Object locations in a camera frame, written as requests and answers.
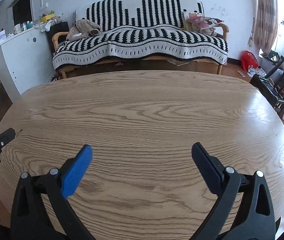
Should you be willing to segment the red plastic bag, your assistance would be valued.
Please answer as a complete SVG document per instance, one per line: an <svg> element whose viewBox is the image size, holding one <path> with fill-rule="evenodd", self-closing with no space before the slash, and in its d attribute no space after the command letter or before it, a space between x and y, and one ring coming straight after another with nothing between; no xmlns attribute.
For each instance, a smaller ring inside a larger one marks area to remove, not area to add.
<svg viewBox="0 0 284 240"><path fill-rule="evenodd" d="M250 51L244 50L241 52L240 56L241 67L244 71L248 72L250 68L258 68L258 62L253 53Z"/></svg>

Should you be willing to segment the brown plush clothing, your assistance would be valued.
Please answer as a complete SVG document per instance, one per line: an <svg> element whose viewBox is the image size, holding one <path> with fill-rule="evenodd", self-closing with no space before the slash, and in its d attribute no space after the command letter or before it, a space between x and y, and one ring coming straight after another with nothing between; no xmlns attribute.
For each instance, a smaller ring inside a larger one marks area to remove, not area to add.
<svg viewBox="0 0 284 240"><path fill-rule="evenodd" d="M99 35L101 27L93 21L81 19L75 22L75 26L71 27L67 34L67 41L81 40L82 38L89 38Z"/></svg>

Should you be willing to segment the pink printed cushion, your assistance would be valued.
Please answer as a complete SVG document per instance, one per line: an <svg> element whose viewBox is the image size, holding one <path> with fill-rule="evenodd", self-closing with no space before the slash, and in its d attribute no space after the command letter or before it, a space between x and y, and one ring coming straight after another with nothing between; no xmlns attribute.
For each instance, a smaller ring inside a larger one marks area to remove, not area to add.
<svg viewBox="0 0 284 240"><path fill-rule="evenodd" d="M210 36L217 36L215 28L223 23L223 20L213 17L205 17L201 13L183 12L185 19L185 28L187 31L193 31Z"/></svg>

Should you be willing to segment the oval wooden coffee table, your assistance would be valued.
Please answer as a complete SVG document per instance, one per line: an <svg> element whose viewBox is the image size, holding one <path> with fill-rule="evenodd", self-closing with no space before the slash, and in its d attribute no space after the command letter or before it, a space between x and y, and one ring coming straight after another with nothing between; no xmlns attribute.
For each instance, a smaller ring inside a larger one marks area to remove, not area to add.
<svg viewBox="0 0 284 240"><path fill-rule="evenodd" d="M264 173L284 214L284 125L250 83L216 74L141 70L85 75L24 92L0 122L0 200L22 172L45 174L84 144L93 161L69 201L97 239L189 239L213 206L191 157L200 142L236 171Z"/></svg>

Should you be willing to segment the white cabinet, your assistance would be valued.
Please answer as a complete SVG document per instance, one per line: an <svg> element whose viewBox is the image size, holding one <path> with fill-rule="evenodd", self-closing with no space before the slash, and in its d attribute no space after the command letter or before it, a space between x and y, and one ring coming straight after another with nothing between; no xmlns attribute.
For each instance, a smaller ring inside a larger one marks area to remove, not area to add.
<svg viewBox="0 0 284 240"><path fill-rule="evenodd" d="M12 102L55 74L53 54L44 32L30 28L0 45L0 81Z"/></svg>

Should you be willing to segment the brown patterned curtain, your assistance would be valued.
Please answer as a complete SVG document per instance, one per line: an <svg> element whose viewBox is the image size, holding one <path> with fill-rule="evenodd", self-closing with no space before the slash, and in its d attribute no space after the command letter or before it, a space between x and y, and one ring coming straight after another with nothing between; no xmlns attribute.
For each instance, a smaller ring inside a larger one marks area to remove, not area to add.
<svg viewBox="0 0 284 240"><path fill-rule="evenodd" d="M275 42L278 30L277 0L257 0L257 15L254 31L256 46L267 56Z"/></svg>

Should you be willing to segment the striped blanket wooden sofa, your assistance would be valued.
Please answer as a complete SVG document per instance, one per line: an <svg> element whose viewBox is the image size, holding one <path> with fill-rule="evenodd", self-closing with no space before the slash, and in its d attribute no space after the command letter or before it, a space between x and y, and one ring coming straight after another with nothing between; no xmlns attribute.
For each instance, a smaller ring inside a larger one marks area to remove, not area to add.
<svg viewBox="0 0 284 240"><path fill-rule="evenodd" d="M190 22L203 17L203 3L197 0L103 0L75 12L75 22L89 20L100 27L94 37L58 45L53 38L53 67L63 77L75 66L88 66L110 57L132 60L155 55L178 60L213 61L220 73L227 63L228 27L210 17L211 28Z"/></svg>

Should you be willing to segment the black wooden chair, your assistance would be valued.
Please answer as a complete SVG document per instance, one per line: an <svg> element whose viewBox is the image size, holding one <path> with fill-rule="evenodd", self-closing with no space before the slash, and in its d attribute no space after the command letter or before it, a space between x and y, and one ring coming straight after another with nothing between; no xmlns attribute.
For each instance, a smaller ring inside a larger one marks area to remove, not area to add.
<svg viewBox="0 0 284 240"><path fill-rule="evenodd" d="M257 88L273 109L279 113L284 108L284 57L266 75L255 74L250 84Z"/></svg>

